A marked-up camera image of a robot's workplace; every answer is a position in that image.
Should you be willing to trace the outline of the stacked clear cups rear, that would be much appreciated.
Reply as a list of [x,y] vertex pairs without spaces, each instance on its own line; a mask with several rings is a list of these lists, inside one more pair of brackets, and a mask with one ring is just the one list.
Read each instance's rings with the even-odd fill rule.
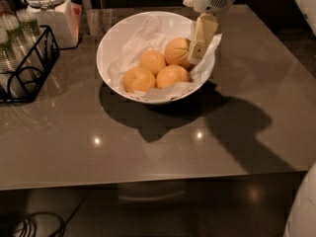
[[36,42],[40,37],[40,26],[36,16],[27,9],[20,9],[16,12],[22,30],[31,42]]

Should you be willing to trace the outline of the stacked clear cups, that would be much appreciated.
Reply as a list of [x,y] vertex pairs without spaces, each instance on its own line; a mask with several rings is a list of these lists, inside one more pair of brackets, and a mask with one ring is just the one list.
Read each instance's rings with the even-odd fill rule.
[[0,28],[0,72],[15,72],[20,64],[9,40],[7,31]]
[[3,14],[2,23],[7,31],[9,40],[13,47],[23,56],[27,56],[30,51],[29,42],[26,39],[18,18],[12,14]]
[[27,9],[20,9],[16,12],[22,30],[31,42],[36,42],[40,37],[40,26],[36,16]]

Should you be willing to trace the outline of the clear glass container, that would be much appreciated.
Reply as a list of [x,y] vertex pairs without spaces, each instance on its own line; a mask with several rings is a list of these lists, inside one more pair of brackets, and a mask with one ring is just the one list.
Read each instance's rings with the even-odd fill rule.
[[89,9],[86,11],[87,24],[92,36],[103,36],[116,22],[112,9]]

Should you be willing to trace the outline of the stacked clear cups front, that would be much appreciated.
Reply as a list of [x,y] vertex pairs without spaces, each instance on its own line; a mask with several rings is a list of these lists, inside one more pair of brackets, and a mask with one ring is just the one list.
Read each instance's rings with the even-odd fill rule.
[[15,72],[20,64],[9,40],[7,31],[0,28],[0,72]]

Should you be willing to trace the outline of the stacked clear cups middle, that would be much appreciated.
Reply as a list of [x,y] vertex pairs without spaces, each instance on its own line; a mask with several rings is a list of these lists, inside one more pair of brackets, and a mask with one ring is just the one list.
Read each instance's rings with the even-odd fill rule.
[[7,31],[9,40],[13,47],[23,56],[27,56],[30,51],[29,42],[26,39],[18,18],[12,14],[3,14],[2,23]]

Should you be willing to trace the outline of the white lidded ceramic jar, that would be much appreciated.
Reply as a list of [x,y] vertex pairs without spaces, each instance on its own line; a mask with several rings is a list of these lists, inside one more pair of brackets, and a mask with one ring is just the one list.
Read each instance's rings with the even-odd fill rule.
[[26,0],[40,25],[51,27],[58,46],[74,48],[79,42],[82,6],[71,0]]

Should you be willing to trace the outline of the orange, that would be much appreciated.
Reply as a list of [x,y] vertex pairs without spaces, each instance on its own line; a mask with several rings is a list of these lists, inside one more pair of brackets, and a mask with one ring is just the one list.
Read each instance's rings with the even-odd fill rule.
[[147,92],[150,88],[155,87],[155,76],[148,69],[134,67],[125,72],[122,82],[128,93]]
[[186,38],[171,39],[164,49],[166,62],[169,65],[180,65],[189,69],[192,66],[188,61],[190,43]]
[[156,87],[162,89],[179,82],[189,81],[190,74],[184,67],[179,65],[169,65],[158,73],[156,77]]
[[150,70],[155,76],[167,66],[164,55],[153,49],[143,52],[138,60],[140,67]]

